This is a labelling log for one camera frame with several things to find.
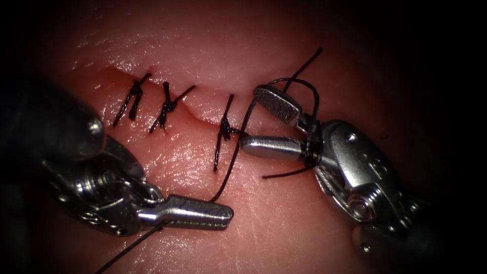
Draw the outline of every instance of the stitch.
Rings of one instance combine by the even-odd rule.
[[[233,94],[230,95],[227,103],[227,107],[225,108],[225,112],[223,113],[222,120],[220,121],[220,130],[218,131],[217,137],[217,144],[215,146],[215,157],[213,159],[213,172],[215,173],[218,168],[218,158],[220,155],[220,146],[222,144],[222,137],[225,141],[230,140],[230,133],[234,134],[243,134],[243,136],[247,136],[248,134],[245,132],[241,132],[238,128],[234,128],[230,126],[228,122],[227,114],[228,110],[230,109],[230,105],[233,101]]]
[[[317,50],[317,53],[315,53],[315,55],[317,56],[319,53],[321,53],[322,49],[321,47],[318,48]],[[318,110],[318,105],[319,105],[319,98],[318,98],[318,93],[316,92],[316,89],[308,82],[304,81],[304,80],[300,80],[300,79],[296,79],[296,77],[298,76],[298,74],[303,71],[311,61],[308,61],[304,64],[304,66],[302,66],[298,71],[297,73],[295,73],[293,75],[293,77],[291,78],[280,78],[280,79],[276,79],[272,82],[269,83],[269,85],[273,85],[277,82],[281,82],[281,81],[288,81],[288,83],[290,84],[291,82],[297,82],[297,83],[300,83],[300,84],[303,84],[305,85],[306,87],[308,87],[309,89],[311,89],[314,93],[314,96],[315,96],[315,107],[313,109],[313,115],[312,115],[312,122],[314,123],[315,120],[316,120],[316,112]],[[170,96],[169,96],[169,84],[166,84],[167,85],[167,88],[164,89],[164,93],[166,95],[166,102],[169,102],[169,104],[171,103],[170,102]],[[175,102],[172,102],[173,104],[176,103],[181,97],[185,96],[189,91],[191,91],[195,86],[192,86],[190,87],[188,90],[186,90],[183,94],[181,94],[176,100]],[[245,116],[243,118],[243,121],[242,121],[242,125],[240,127],[240,130],[239,129],[236,129],[236,128],[232,128],[229,126],[229,123],[228,122],[228,119],[226,119],[226,114],[228,113],[228,109],[230,108],[230,104],[233,100],[233,95],[230,96],[229,100],[228,100],[228,103],[227,103],[227,108],[225,109],[225,113],[222,117],[222,121],[221,121],[221,124],[220,124],[220,131],[222,132],[222,136],[225,137],[223,134],[225,132],[226,133],[236,133],[238,134],[238,141],[237,141],[237,144],[235,146],[235,150],[233,151],[233,155],[232,155],[232,159],[230,160],[230,165],[228,167],[228,170],[227,170],[227,173],[225,175],[225,178],[223,179],[223,182],[220,186],[220,189],[217,191],[217,193],[215,194],[215,196],[213,198],[211,198],[209,201],[210,202],[215,202],[216,200],[218,200],[218,198],[221,196],[221,194],[223,193],[223,190],[225,189],[225,186],[228,182],[228,179],[230,178],[230,175],[231,175],[231,172],[233,170],[233,166],[235,165],[235,161],[236,161],[236,158],[237,158],[237,155],[238,155],[238,151],[240,149],[240,138],[244,136],[245,133],[245,128],[247,127],[247,123],[250,119],[250,115],[252,113],[252,110],[256,104],[256,99],[253,98],[248,109],[247,109],[247,112],[245,113]],[[310,136],[311,133],[314,133],[314,134],[317,134],[316,132],[309,132],[308,136]],[[307,160],[307,164],[305,166],[305,168],[302,168],[300,170],[296,170],[294,172],[290,172],[290,173],[286,173],[286,174],[281,174],[281,175],[271,175],[271,176],[266,176],[266,178],[276,178],[276,177],[283,177],[283,176],[290,176],[290,175],[294,175],[294,174],[298,174],[298,173],[301,173],[301,172],[304,172],[308,169],[311,169],[313,168],[316,164],[317,164],[317,160],[316,158],[314,157],[314,155],[311,154],[311,140],[310,140],[310,137],[308,137],[308,140],[307,140],[307,145],[306,145],[306,160]],[[99,271],[97,271],[96,273],[102,273],[104,272],[105,270],[107,270],[114,262],[116,262],[117,260],[119,260],[122,256],[124,256],[126,253],[128,253],[130,250],[132,250],[134,247],[136,247],[138,244],[140,244],[141,242],[143,242],[146,238],[148,238],[150,235],[152,235],[153,233],[155,233],[156,231],[161,231],[164,226],[166,225],[166,223],[162,222],[161,224],[157,225],[156,227],[152,228],[149,232],[145,233],[143,236],[141,236],[140,238],[138,238],[134,243],[132,243],[130,246],[128,246],[126,249],[124,249],[122,252],[120,252],[117,256],[115,256],[115,258],[113,258],[112,260],[110,260],[107,264],[105,264],[102,268],[100,268]]]
[[[130,109],[130,112],[128,114],[128,118],[132,121],[135,120],[135,117],[137,115],[138,103],[141,101],[142,93],[143,93],[142,89],[141,89],[141,85],[145,82],[145,80],[147,80],[151,76],[152,76],[151,73],[147,73],[144,75],[144,77],[142,77],[142,79],[140,81],[137,81],[137,80],[133,81],[133,86],[129,90],[129,93],[128,93],[127,97],[125,98],[125,102],[123,103],[122,107],[120,108],[120,111],[118,112],[117,117],[115,117],[115,120],[113,121],[113,127],[115,127],[117,125],[118,121],[120,120],[120,118],[122,118],[122,114],[127,109],[127,105],[133,96],[135,96],[135,101],[132,104],[132,108]]]
[[[174,99],[174,101],[171,101],[171,94],[169,93],[169,83],[164,82],[162,83],[162,86],[164,88],[166,101],[162,104],[161,114],[159,114],[159,117],[154,121],[154,124],[152,124],[151,129],[149,129],[149,133],[152,133],[154,131],[157,124],[159,124],[159,126],[164,129],[165,132],[166,129],[164,128],[164,125],[166,124],[167,113],[173,112],[178,104],[178,101],[196,87],[195,85],[189,87],[185,92],[183,92],[183,94],[179,95],[176,99]]]

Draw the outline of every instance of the black suture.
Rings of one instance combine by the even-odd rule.
[[[169,83],[164,82],[162,83],[162,86],[164,88],[164,96],[166,98],[166,101],[164,101],[164,104],[162,104],[161,114],[159,114],[159,117],[157,117],[157,119],[152,124],[151,129],[149,129],[149,133],[152,133],[154,131],[157,124],[159,124],[159,126],[164,129],[164,131],[166,131],[164,125],[166,124],[167,113],[174,111],[174,109],[178,105],[178,101],[196,87],[195,85],[189,87],[185,92],[183,92],[183,94],[179,95],[176,99],[174,99],[174,101],[171,101],[171,94],[169,93]]]
[[[125,98],[125,102],[123,103],[122,107],[120,108],[120,111],[118,112],[117,116],[115,117],[115,120],[113,121],[113,127],[115,127],[118,124],[118,121],[120,118],[122,118],[122,114],[125,112],[127,109],[128,103],[130,102],[130,99],[135,96],[135,101],[133,102],[132,108],[130,109],[130,112],[128,114],[128,118],[132,121],[135,120],[135,117],[137,116],[137,107],[138,103],[141,101],[142,98],[142,89],[141,85],[147,80],[149,77],[151,77],[151,73],[147,73],[142,77],[140,81],[134,80],[133,85],[131,89],[128,92],[127,97]]]
[[[138,246],[140,243],[142,243],[145,239],[147,239],[150,235],[154,234],[157,231],[161,231],[164,226],[166,225],[166,222],[161,222],[151,230],[149,230],[147,233],[142,235],[140,238],[136,239],[130,246],[126,247],[124,250],[122,250],[119,254],[117,254],[113,259],[111,259],[109,262],[107,262],[104,266],[102,266],[98,271],[95,272],[95,274],[101,274],[105,272],[110,266],[112,266],[115,262],[120,260],[125,254],[127,254],[130,250],[134,249],[136,246]]]
[[[304,63],[304,65],[302,65],[294,74],[293,76],[291,76],[292,79],[296,79],[298,77],[298,75],[303,72],[303,70],[305,70],[309,64],[311,64],[321,53],[323,52],[323,48],[322,47],[319,47],[316,52],[313,54],[313,56],[311,56],[310,59],[308,59],[308,61],[306,61],[306,63]],[[286,83],[286,85],[284,86],[283,88],[283,92],[286,93],[286,91],[288,91],[288,88],[289,86],[291,85],[292,81],[288,81]]]
[[[254,109],[256,102],[257,100],[255,98],[253,98],[252,102],[250,102],[249,108],[247,109],[247,112],[245,113],[245,117],[243,118],[240,132],[245,132],[245,128],[247,127],[247,123],[250,119],[250,115],[252,113],[252,110]],[[238,135],[238,141],[235,146],[235,150],[233,151],[232,159],[230,161],[230,165],[228,166],[227,174],[225,175],[225,178],[223,179],[222,185],[220,186],[220,189],[218,190],[217,194],[215,194],[215,196],[209,200],[210,202],[215,202],[220,197],[220,195],[222,195],[223,189],[225,189],[228,179],[230,178],[230,174],[232,173],[233,165],[235,164],[235,160],[237,159],[238,150],[240,149],[240,145],[239,145],[240,138],[242,137],[243,137],[242,134]]]
[[[213,159],[213,172],[217,172],[218,169],[218,159],[220,157],[220,147],[222,145],[222,137],[225,141],[230,140],[230,133],[234,134],[243,134],[244,136],[247,136],[245,132],[241,132],[238,128],[234,128],[230,126],[230,123],[228,122],[228,110],[230,109],[230,105],[232,104],[233,101],[233,94],[230,95],[228,98],[227,106],[225,108],[225,112],[223,113],[222,120],[220,121],[220,130],[218,131],[218,136],[217,136],[217,144],[215,146],[215,157]]]
[[[319,53],[321,53],[321,51],[323,51],[323,49],[321,47],[318,48],[317,52],[315,53],[315,55],[313,55],[313,57],[310,58],[310,60],[308,62],[306,62],[294,75],[292,78],[280,78],[280,79],[276,79],[274,81],[272,81],[272,85],[277,83],[277,82],[280,82],[280,81],[288,81],[288,84],[286,85],[286,89],[289,87],[289,84],[291,82],[300,82],[302,81],[303,85],[306,85],[308,84],[309,86],[311,86],[312,88],[310,88],[313,92],[314,92],[314,95],[315,95],[315,107],[314,107],[314,110],[313,110],[313,115],[312,115],[312,124],[313,125],[315,123],[315,120],[316,120],[316,112],[318,110],[318,106],[317,106],[317,100],[316,100],[316,96],[318,96],[318,93],[316,92],[316,89],[309,83],[303,81],[303,80],[299,80],[299,81],[296,81],[296,77],[298,74],[300,74],[315,58],[316,56],[319,55]],[[183,96],[185,96],[191,89],[193,89],[195,86],[192,86],[190,87],[188,90],[186,90],[183,94],[181,94],[178,98],[176,98],[175,102],[177,102],[180,98],[182,98]],[[167,92],[166,92],[166,89],[164,90],[164,93],[166,94],[166,100],[169,98],[168,101],[170,101],[170,96],[169,96],[169,88],[167,89]],[[229,102],[227,104],[227,109],[230,107],[230,104],[231,104],[231,101],[233,100],[233,95],[231,95],[231,98],[229,99]],[[237,155],[238,155],[238,151],[240,149],[240,138],[243,137],[243,134],[246,134],[245,133],[245,128],[247,127],[247,123],[250,119],[250,115],[252,113],[252,110],[254,109],[254,106],[256,104],[256,99],[253,98],[253,100],[251,101],[250,105],[249,105],[249,108],[247,109],[247,112],[245,114],[245,117],[243,119],[243,122],[242,122],[242,126],[240,128],[240,130],[236,129],[236,128],[230,128],[231,130],[234,130],[235,132],[231,132],[231,133],[237,133],[238,134],[238,141],[237,141],[237,144],[235,146],[235,150],[233,152],[233,155],[232,155],[232,159],[230,161],[230,165],[228,167],[228,170],[227,170],[227,174],[225,175],[225,178],[223,179],[223,182],[222,182],[222,185],[220,186],[220,189],[218,190],[218,192],[215,194],[215,196],[210,199],[209,201],[210,202],[215,202],[220,196],[221,194],[223,193],[223,190],[225,189],[225,186],[228,182],[228,179],[230,178],[230,174],[232,172],[232,169],[233,169],[233,166],[235,165],[235,161],[236,161],[236,158],[237,158]],[[308,140],[306,142],[306,152],[309,154],[309,148],[310,148],[310,131],[312,131],[312,128],[313,126],[310,127],[310,130],[308,130]],[[317,160],[315,160],[315,163],[313,164],[310,164],[309,166],[305,167],[305,168],[302,168],[302,169],[299,169],[299,170],[296,170],[294,172],[290,172],[290,173],[286,173],[286,174],[280,174],[280,175],[271,175],[271,176],[263,176],[262,178],[266,177],[266,178],[277,178],[277,177],[284,177],[284,176],[290,176],[290,175],[294,175],[294,174],[298,174],[298,173],[301,173],[301,172],[304,172],[306,170],[309,170],[311,168],[313,168],[314,166],[316,166],[318,163],[319,163],[319,158],[316,158]],[[106,263],[102,268],[100,268],[96,274],[99,274],[99,273],[102,273],[104,272],[105,270],[107,270],[112,264],[114,264],[116,261],[118,261],[121,257],[123,257],[126,253],[128,253],[130,250],[132,250],[133,248],[135,248],[137,245],[139,245],[141,242],[143,242],[145,239],[147,239],[150,235],[152,235],[153,233],[155,233],[156,231],[161,231],[164,226],[166,225],[167,223],[166,222],[161,222],[160,224],[158,224],[157,226],[155,226],[154,228],[152,228],[149,232],[147,232],[146,234],[144,234],[143,236],[141,236],[140,238],[138,238],[137,240],[135,240],[134,243],[132,243],[130,246],[128,246],[127,248],[125,248],[122,252],[120,252],[117,256],[115,256],[112,260],[110,260],[108,263]]]
[[[315,99],[315,104],[314,104],[314,107],[313,107],[313,113],[311,115],[311,121],[309,123],[310,126],[309,126],[309,129],[308,129],[307,138],[306,138],[306,150],[304,152],[305,167],[304,168],[301,168],[299,170],[295,170],[293,172],[288,172],[288,173],[284,173],[284,174],[265,175],[265,176],[262,176],[263,179],[281,178],[281,177],[296,175],[296,174],[305,172],[305,171],[307,171],[307,170],[309,170],[309,169],[317,166],[320,163],[320,161],[321,161],[320,158],[319,158],[319,155],[320,154],[319,153],[318,154],[313,153],[315,150],[321,150],[319,144],[322,143],[322,137],[321,137],[320,127],[319,127],[319,125],[317,125],[315,127],[316,115],[318,113],[318,107],[320,105],[320,96],[319,96],[318,92],[316,91],[315,87],[312,84],[310,84],[307,81],[302,80],[302,79],[279,78],[279,79],[276,79],[276,80],[270,82],[268,85],[269,86],[272,86],[272,85],[274,85],[274,84],[276,84],[278,82],[282,82],[282,81],[296,82],[296,83],[299,83],[299,84],[302,84],[302,85],[306,86],[307,88],[309,88],[313,92],[313,96],[314,96],[314,99]],[[318,142],[317,142],[318,145],[316,145],[316,146],[312,146],[311,145],[311,140],[313,139],[313,137],[314,138],[316,138],[316,137],[318,138]]]

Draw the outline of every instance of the screw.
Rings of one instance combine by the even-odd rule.
[[[369,209],[363,202],[358,202],[354,205],[354,214],[360,218],[366,219],[369,217]]]

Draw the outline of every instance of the silver metal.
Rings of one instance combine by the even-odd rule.
[[[240,139],[242,151],[261,158],[304,161],[306,143],[293,138],[275,136],[248,136]],[[321,164],[338,170],[334,159],[322,155]]]
[[[111,137],[104,151],[90,160],[45,160],[42,168],[52,196],[69,215],[116,236],[141,229],[134,205],[150,207],[164,201],[135,157]]]
[[[43,168],[52,195],[71,216],[115,236],[163,221],[169,227],[224,230],[233,217],[224,205],[176,195],[164,199],[136,158],[111,137],[93,159],[44,161]]]
[[[355,246],[367,256],[390,259],[424,249],[411,238],[411,228],[424,203],[402,194],[398,175],[381,150],[344,121],[310,124],[311,116],[280,90],[261,85],[254,90],[257,102],[273,115],[306,134],[321,132],[321,162],[315,176],[321,190],[356,228]],[[240,139],[248,154],[287,160],[304,160],[305,142],[291,138],[249,136]]]
[[[145,227],[165,221],[167,227],[225,230],[233,218],[233,210],[225,205],[169,195],[154,208],[141,208],[138,217]]]

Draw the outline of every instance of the skin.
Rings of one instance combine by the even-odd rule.
[[[242,3],[86,4],[60,7],[60,19],[38,26],[29,64],[95,107],[107,133],[140,161],[164,196],[208,200],[219,189],[236,136],[222,143],[212,172],[218,127],[228,96],[228,115],[240,127],[255,86],[291,76],[316,50],[324,52],[300,78],[320,94],[318,119],[345,120],[369,136],[397,168],[407,190],[429,193],[432,137],[401,81],[388,81],[373,51],[364,52],[342,33],[330,13],[312,7]],[[124,113],[112,123],[132,86],[145,73],[135,121]],[[149,128],[164,102],[197,86],[168,114],[165,132]],[[312,95],[293,84],[289,94],[311,112]],[[303,138],[257,106],[249,134]],[[414,140],[420,136],[422,142]],[[353,247],[346,219],[320,191],[312,171],[263,180],[302,167],[240,153],[219,203],[235,211],[223,232],[168,228],[152,235],[107,273],[322,273],[391,271],[372,265]],[[139,235],[116,238],[65,216],[47,197],[31,208],[33,258],[53,272],[94,272]]]

